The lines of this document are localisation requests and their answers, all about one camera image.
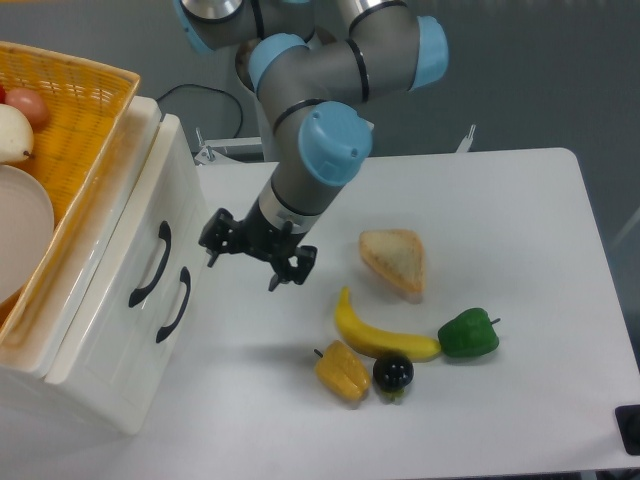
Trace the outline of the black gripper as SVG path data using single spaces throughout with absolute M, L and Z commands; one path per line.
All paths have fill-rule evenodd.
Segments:
M 207 252 L 207 267 L 212 268 L 220 255 L 237 253 L 239 241 L 243 253 L 271 265 L 268 291 L 273 292 L 282 284 L 303 285 L 315 266 L 318 249 L 301 244 L 309 230 L 305 220 L 278 202 L 256 200 L 239 230 L 233 215 L 219 208 L 203 227 L 198 243 Z

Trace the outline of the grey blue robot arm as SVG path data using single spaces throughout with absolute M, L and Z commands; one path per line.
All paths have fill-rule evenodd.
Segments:
M 178 1 L 194 49 L 252 42 L 248 75 L 278 163 L 245 218 L 218 210 L 200 244 L 211 258 L 243 253 L 270 264 L 272 286 L 302 284 L 317 250 L 304 237 L 359 172 L 373 137 L 357 106 L 440 80 L 445 31 L 403 1 L 342 1 L 345 39 L 314 45 L 310 1 Z

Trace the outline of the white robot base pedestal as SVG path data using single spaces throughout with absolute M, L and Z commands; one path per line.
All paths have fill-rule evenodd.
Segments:
M 264 114 L 261 103 L 258 101 L 256 94 L 254 93 L 254 87 L 249 75 L 249 59 L 260 42 L 259 39 L 249 40 L 242 42 L 235 54 L 235 70 L 239 81 L 242 83 L 244 90 L 250 93 L 253 100 L 259 136 L 261 140 L 262 156 L 265 162 L 279 162 L 280 150 L 274 139 L 271 131 L 270 124 Z M 328 30 L 317 26 L 313 37 L 308 43 L 311 49 L 319 48 L 320 46 L 331 44 L 336 42 L 336 37 Z

